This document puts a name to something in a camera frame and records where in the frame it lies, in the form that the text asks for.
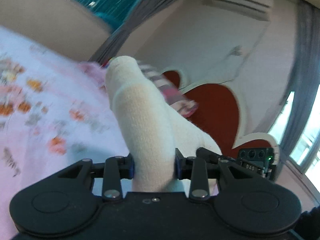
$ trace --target gray curtain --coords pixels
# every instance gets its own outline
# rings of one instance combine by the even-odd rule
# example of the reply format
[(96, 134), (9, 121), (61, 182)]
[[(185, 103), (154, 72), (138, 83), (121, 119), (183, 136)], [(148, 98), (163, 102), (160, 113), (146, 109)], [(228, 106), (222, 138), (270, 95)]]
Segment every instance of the gray curtain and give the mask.
[(90, 60), (102, 64), (114, 57), (136, 27), (175, 1), (138, 0), (124, 20), (124, 23), (103, 43)]
[(296, 58), (288, 87), (294, 90), (292, 110), (280, 144), (279, 175), (295, 148), (308, 118), (320, 82), (320, 9), (298, 2)]

